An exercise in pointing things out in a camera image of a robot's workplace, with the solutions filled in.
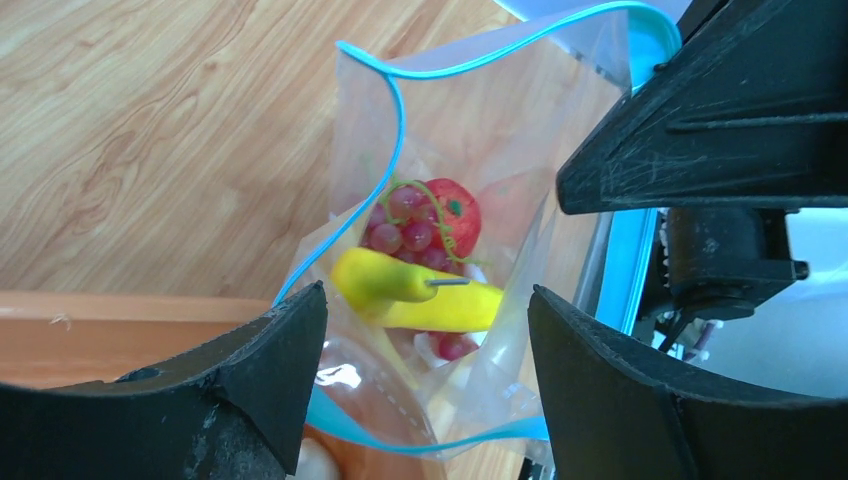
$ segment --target red grape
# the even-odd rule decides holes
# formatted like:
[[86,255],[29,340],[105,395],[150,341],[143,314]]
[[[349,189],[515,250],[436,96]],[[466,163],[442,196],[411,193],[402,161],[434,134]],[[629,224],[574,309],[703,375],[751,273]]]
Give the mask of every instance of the red grape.
[[439,340],[436,354],[439,358],[452,362],[477,350],[477,344],[461,333],[448,333]]
[[415,253],[410,252],[404,247],[400,247],[400,249],[395,252],[394,257],[406,263],[415,263]]
[[420,252],[433,241],[433,228],[423,223],[413,223],[403,229],[403,246],[410,252]]
[[386,223],[386,209],[382,204],[374,205],[371,216],[368,217],[368,228],[376,228]]
[[403,238],[396,226],[390,223],[384,223],[374,227],[368,238],[368,242],[374,250],[391,255],[400,248]]
[[448,254],[441,248],[428,247],[421,252],[418,264],[433,270],[444,271],[450,265]]
[[424,193],[415,187],[400,187],[389,196],[389,213],[397,220],[409,220],[412,212],[426,199]]

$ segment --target metal rod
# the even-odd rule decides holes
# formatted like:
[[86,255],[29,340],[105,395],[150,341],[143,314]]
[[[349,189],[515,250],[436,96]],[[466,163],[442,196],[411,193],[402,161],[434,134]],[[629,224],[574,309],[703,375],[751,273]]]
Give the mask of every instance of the metal rod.
[[452,287],[454,285],[468,285],[471,283],[467,278],[440,278],[436,280],[427,280],[428,287]]

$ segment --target clear plastic bag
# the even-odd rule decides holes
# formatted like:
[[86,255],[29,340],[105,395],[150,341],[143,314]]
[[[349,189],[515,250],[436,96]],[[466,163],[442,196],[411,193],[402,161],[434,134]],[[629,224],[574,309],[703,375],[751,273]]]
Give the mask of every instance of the clear plastic bag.
[[[482,441],[509,440],[511,448],[547,462],[527,305],[533,284],[546,278],[558,218],[549,196],[556,169],[630,95],[628,21],[634,11],[643,24],[650,20],[652,38],[674,37],[662,13],[614,2],[589,3],[389,62],[340,44],[329,222],[301,242],[298,266],[280,294],[316,280],[328,294],[330,327],[307,417],[313,427],[387,451],[442,459]],[[579,47],[546,38],[569,28]],[[652,61],[665,61],[673,51]],[[601,57],[624,68],[603,69],[595,61]],[[410,188],[417,195],[411,203],[395,201],[395,192]],[[422,206],[436,213],[420,214]],[[415,223],[432,227],[427,248],[447,260],[433,261],[430,250],[413,248],[413,237],[398,247],[397,237],[374,234],[377,224],[397,230]],[[334,276],[360,247],[472,278],[478,290],[441,286],[432,300],[369,310],[353,293],[357,282]],[[349,276],[362,285],[381,274],[357,265]],[[473,328],[465,329],[476,333],[463,342],[479,348],[434,361],[441,352],[436,343],[445,336],[428,331],[462,334],[458,312],[471,302],[469,292],[489,288],[479,287],[484,283],[500,296],[496,314],[471,315]],[[445,289],[468,297],[451,297],[454,303],[438,304],[419,323],[401,322],[405,330],[384,328],[397,326],[386,320],[394,306],[414,304],[400,311],[417,311],[444,299]],[[431,317],[446,317],[451,326],[437,322],[434,328]],[[422,342],[422,335],[436,343]]]

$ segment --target wooden table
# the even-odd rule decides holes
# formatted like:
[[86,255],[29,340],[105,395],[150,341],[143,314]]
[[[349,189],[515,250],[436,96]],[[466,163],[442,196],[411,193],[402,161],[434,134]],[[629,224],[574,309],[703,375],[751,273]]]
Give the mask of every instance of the wooden table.
[[[492,0],[0,0],[0,289],[271,299],[327,218],[334,42],[388,58],[513,22]],[[570,294],[594,218],[566,223]]]

